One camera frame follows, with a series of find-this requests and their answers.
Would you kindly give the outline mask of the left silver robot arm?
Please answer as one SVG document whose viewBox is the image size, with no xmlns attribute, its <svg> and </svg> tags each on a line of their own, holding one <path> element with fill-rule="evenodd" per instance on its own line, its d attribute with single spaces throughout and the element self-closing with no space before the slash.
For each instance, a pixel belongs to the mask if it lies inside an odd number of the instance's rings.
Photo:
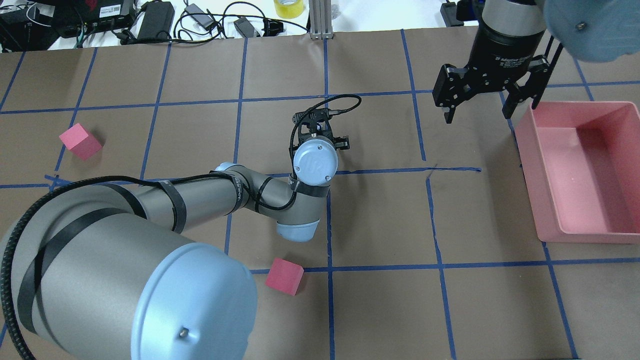
<svg viewBox="0 0 640 360">
<path fill-rule="evenodd" d="M 78 360 L 241 360 L 258 291 L 249 269 L 183 235 L 247 209 L 281 237 L 311 240 L 349 137 L 342 111 L 292 117 L 286 182 L 233 162 L 162 181 L 87 178 L 39 198 L 7 231 L 1 306 L 7 334 L 34 360 L 24 332 Z"/>
</svg>

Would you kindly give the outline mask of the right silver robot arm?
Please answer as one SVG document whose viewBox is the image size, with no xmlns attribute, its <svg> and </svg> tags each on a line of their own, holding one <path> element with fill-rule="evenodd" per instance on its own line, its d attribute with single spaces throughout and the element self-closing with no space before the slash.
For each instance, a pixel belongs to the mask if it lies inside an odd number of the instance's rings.
<svg viewBox="0 0 640 360">
<path fill-rule="evenodd" d="M 640 48 L 637 0 L 460 0 L 456 7 L 460 21 L 475 19 L 478 28 L 467 64 L 443 64 L 432 90 L 448 124 L 478 94 L 506 91 L 506 119 L 526 100 L 536 109 L 563 50 L 608 63 Z"/>
</svg>

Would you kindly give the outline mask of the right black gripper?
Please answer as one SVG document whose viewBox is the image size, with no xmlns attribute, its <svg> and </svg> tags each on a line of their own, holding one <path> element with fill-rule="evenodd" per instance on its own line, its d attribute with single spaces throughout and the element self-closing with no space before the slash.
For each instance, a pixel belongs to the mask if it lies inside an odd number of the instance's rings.
<svg viewBox="0 0 640 360">
<path fill-rule="evenodd" d="M 506 119 L 529 98 L 540 102 L 551 77 L 547 57 L 535 54 L 543 35 L 544 30 L 539 30 L 515 36 L 479 25 L 466 66 L 443 64 L 432 89 L 434 105 L 442 109 L 445 123 L 450 125 L 457 107 L 479 94 L 506 90 L 502 107 Z"/>
</svg>

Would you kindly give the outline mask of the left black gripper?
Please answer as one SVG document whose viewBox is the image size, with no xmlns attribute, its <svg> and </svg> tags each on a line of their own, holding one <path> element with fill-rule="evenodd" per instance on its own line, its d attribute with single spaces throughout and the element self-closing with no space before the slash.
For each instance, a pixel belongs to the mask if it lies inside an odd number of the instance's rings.
<svg viewBox="0 0 640 360">
<path fill-rule="evenodd" d="M 315 137 L 328 139 L 336 150 L 349 150 L 350 140 L 348 136 L 334 136 L 330 121 L 334 116 L 345 113 L 346 110 L 333 110 L 317 108 L 310 111 L 297 112 L 292 116 L 294 134 L 298 143 L 291 141 L 291 150 L 296 151 L 304 142 Z"/>
</svg>

